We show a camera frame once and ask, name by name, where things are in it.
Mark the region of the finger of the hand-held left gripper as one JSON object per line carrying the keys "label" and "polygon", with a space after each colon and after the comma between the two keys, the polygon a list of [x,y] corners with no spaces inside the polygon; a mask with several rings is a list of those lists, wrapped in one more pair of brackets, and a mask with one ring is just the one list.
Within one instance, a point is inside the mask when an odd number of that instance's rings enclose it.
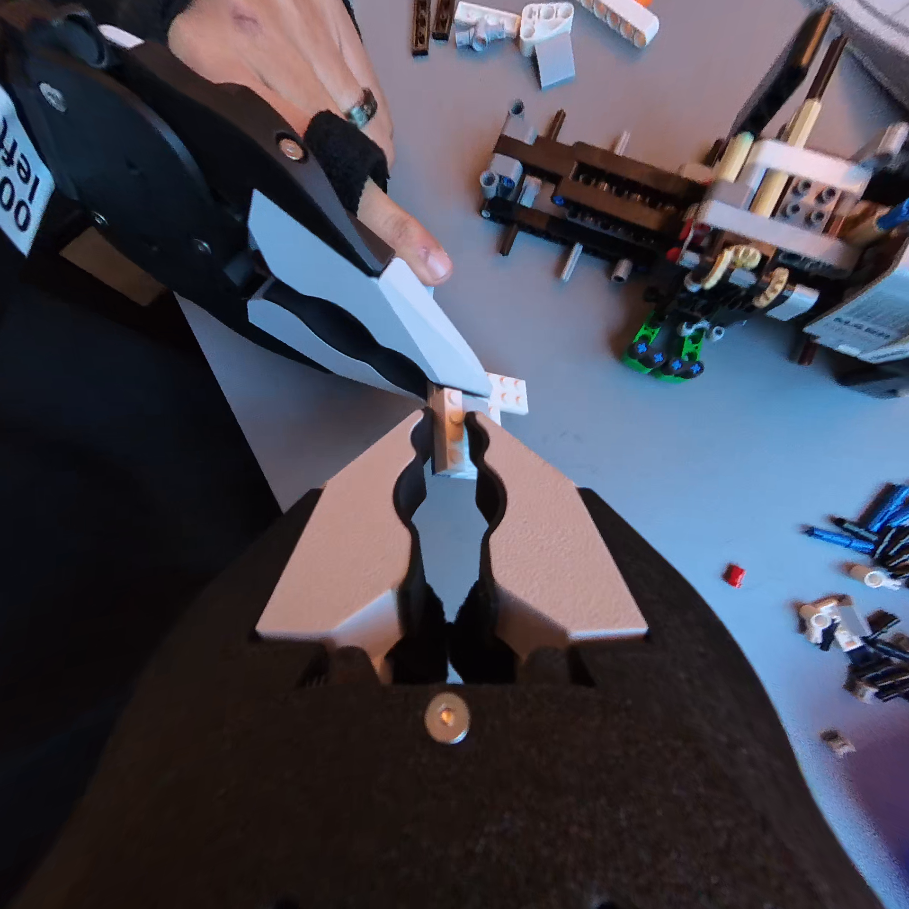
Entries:
{"label": "finger of the hand-held left gripper", "polygon": [[250,325],[330,374],[415,400],[428,397],[423,370],[335,303],[270,279],[247,300],[246,312]]}
{"label": "finger of the hand-held left gripper", "polygon": [[258,190],[247,227],[270,272],[266,282],[339,305],[382,346],[416,363],[428,383],[490,394],[476,354],[402,259],[392,256],[379,276],[368,276]]}

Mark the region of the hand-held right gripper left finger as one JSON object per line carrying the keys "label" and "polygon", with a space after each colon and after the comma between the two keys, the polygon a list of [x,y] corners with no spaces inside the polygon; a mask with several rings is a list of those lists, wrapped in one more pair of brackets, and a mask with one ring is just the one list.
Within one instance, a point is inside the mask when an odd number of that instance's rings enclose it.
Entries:
{"label": "hand-held right gripper left finger", "polygon": [[381,681],[403,681],[394,649],[432,621],[416,510],[426,498],[434,420],[415,410],[315,489],[313,507],[256,623],[267,640],[365,652]]}

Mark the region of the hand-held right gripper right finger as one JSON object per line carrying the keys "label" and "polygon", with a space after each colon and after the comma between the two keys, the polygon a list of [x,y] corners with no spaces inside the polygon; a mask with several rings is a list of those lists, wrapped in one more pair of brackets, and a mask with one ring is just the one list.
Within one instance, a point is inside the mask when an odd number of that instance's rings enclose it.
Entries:
{"label": "hand-held right gripper right finger", "polygon": [[467,415],[464,427],[494,637],[516,655],[644,637],[647,621],[582,489],[486,415]]}

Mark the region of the white lego plate assembly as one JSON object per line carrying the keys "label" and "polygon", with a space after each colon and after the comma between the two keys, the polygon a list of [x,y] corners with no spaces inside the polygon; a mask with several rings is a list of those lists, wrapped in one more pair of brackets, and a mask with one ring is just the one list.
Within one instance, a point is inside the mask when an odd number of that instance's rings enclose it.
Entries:
{"label": "white lego plate assembly", "polygon": [[488,396],[477,396],[458,389],[429,383],[427,403],[434,413],[434,475],[459,480],[475,480],[477,470],[470,456],[464,418],[471,412],[485,414],[497,425],[503,414],[527,415],[526,383],[500,374],[487,373],[491,383]]}

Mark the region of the black grey lego vehicle chassis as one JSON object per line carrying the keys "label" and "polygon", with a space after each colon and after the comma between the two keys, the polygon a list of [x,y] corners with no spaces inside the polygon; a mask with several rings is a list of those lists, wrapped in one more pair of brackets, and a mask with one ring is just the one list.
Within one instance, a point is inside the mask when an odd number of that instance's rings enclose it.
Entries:
{"label": "black grey lego vehicle chassis", "polygon": [[824,347],[856,366],[838,382],[879,399],[907,395],[907,123],[849,157],[809,137],[847,48],[841,32],[776,137],[763,132],[811,73],[835,6],[812,10],[702,164],[677,173],[615,150],[545,134],[512,104],[480,176],[484,219],[612,265],[614,282],[651,275],[650,310],[622,359],[637,373],[687,383],[702,350],[765,315],[804,335],[798,363]]}

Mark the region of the grey curved lego slope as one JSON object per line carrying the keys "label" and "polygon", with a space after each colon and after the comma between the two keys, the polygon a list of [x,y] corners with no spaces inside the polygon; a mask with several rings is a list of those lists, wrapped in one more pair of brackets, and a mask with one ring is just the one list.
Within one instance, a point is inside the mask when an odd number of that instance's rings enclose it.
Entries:
{"label": "grey curved lego slope", "polygon": [[574,51],[569,33],[551,37],[537,45],[535,60],[542,90],[574,80]]}

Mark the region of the white lego connector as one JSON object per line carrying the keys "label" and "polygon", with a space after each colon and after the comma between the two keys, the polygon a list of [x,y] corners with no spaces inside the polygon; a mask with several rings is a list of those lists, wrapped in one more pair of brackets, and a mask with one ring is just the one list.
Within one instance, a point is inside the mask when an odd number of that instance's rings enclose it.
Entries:
{"label": "white lego connector", "polygon": [[479,53],[491,43],[515,40],[520,25],[519,14],[460,1],[454,14],[455,44]]}

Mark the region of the pile of small lego pieces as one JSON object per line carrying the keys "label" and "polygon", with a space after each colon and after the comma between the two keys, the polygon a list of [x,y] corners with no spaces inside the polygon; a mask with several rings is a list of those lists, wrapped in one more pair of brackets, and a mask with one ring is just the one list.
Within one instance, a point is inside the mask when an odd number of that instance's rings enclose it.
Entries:
{"label": "pile of small lego pieces", "polygon": [[[847,576],[866,591],[907,592],[908,487],[889,483],[854,520],[831,517],[830,527],[804,526],[805,536],[859,557]],[[864,704],[907,702],[907,620],[879,608],[868,614],[846,594],[802,603],[796,609],[801,636],[817,651],[838,651],[847,660],[844,688]]]}

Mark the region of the white triangular lego beam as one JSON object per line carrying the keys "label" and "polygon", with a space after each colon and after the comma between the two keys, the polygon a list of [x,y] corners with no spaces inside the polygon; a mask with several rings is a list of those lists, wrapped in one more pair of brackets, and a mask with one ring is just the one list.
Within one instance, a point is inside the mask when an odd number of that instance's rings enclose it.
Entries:
{"label": "white triangular lego beam", "polygon": [[542,43],[561,35],[570,35],[574,20],[571,2],[544,2],[526,5],[520,15],[517,34],[520,53],[531,56]]}

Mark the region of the person's left hand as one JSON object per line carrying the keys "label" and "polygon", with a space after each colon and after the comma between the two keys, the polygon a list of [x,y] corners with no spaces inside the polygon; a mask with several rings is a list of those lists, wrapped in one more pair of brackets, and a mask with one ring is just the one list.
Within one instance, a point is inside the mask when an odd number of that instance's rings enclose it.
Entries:
{"label": "person's left hand", "polygon": [[378,110],[356,133],[394,163],[386,100],[343,2],[192,2],[170,25],[167,45],[209,81],[252,89],[298,134],[324,111],[343,116],[370,90]]}

